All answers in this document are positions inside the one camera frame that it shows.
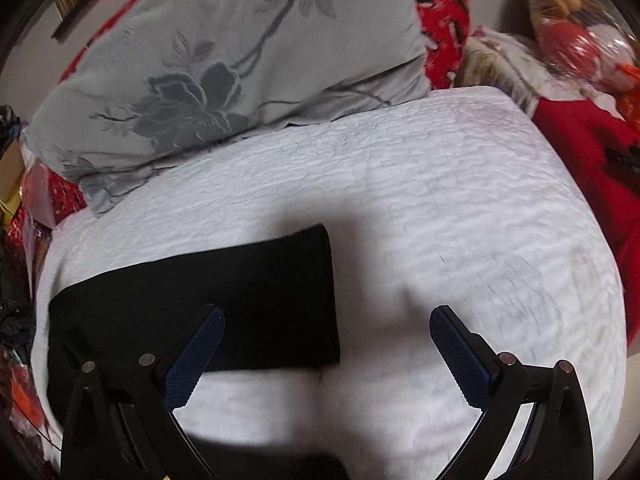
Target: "metal screw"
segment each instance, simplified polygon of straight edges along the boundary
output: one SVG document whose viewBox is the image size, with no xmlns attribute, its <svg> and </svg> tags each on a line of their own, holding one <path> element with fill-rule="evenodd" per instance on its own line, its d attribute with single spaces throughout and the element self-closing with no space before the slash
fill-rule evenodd
<svg viewBox="0 0 640 480">
<path fill-rule="evenodd" d="M 87 361 L 82 365 L 82 371 L 85 374 L 91 373 L 95 370 L 95 362 Z"/>
<path fill-rule="evenodd" d="M 567 374 L 570 374 L 574 371 L 574 366 L 569 361 L 565 361 L 564 359 L 558 363 L 558 366 L 563 372 Z"/>
<path fill-rule="evenodd" d="M 153 363 L 156 362 L 156 356 L 153 354 L 144 354 L 140 356 L 140 359 L 138 359 L 138 362 L 140 363 L 141 366 L 151 366 Z"/>
<path fill-rule="evenodd" d="M 516 356 L 509 352 L 502 352 L 500 355 L 500 362 L 506 364 L 507 366 L 511 366 L 516 364 Z"/>
</svg>

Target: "tile floor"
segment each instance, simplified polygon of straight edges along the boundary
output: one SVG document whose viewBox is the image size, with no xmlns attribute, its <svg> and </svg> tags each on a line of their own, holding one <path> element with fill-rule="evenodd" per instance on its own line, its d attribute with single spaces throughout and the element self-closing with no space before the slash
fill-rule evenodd
<svg viewBox="0 0 640 480">
<path fill-rule="evenodd" d="M 11 103 L 29 120 L 54 87 L 64 68 L 82 48 L 95 28 L 127 0 L 103 0 L 65 42 L 49 37 L 58 24 L 55 9 L 48 9 L 29 35 L 14 49 L 0 77 L 0 102 Z M 505 32 L 530 34 L 527 7 L 523 0 L 470 0 L 472 27 L 487 25 Z M 640 433 L 640 339 L 630 349 L 627 386 L 620 425 L 600 478 L 606 479 L 626 455 Z"/>
</svg>

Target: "pillow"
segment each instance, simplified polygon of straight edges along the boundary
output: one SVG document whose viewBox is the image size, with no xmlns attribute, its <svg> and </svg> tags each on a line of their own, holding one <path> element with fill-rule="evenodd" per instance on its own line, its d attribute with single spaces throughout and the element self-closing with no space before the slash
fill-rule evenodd
<svg viewBox="0 0 640 480">
<path fill-rule="evenodd" d="M 424 97 L 424 47 L 414 0 L 139 0 L 23 140 L 101 213 L 231 138 Z"/>
</svg>

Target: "cardboard box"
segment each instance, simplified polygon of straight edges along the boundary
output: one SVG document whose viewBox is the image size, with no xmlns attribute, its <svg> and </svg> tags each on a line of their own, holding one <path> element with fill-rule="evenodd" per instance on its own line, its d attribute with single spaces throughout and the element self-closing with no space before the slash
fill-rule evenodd
<svg viewBox="0 0 640 480">
<path fill-rule="evenodd" d="M 9 202 L 11 193 L 23 171 L 24 162 L 20 152 L 20 142 L 14 140 L 0 158 L 0 202 Z"/>
</svg>

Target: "white fluffy fabric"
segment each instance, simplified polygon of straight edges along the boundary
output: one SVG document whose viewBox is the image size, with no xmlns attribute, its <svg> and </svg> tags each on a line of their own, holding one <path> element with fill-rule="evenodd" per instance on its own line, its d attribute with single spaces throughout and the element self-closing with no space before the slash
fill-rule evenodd
<svg viewBox="0 0 640 480">
<path fill-rule="evenodd" d="M 60 290 L 316 222 L 332 244 L 342 363 L 321 381 L 282 370 L 206 374 L 175 412 L 187 433 L 328 450 L 353 480 L 433 479 L 479 416 L 429 336 L 430 311 L 447 303 L 495 351 L 575 365 L 598 468 L 625 383 L 616 263 L 558 156 L 491 88 L 244 140 L 162 174 L 100 218 L 67 219 L 37 294 L 33 367 L 47 414 L 47 305 Z"/>
</svg>

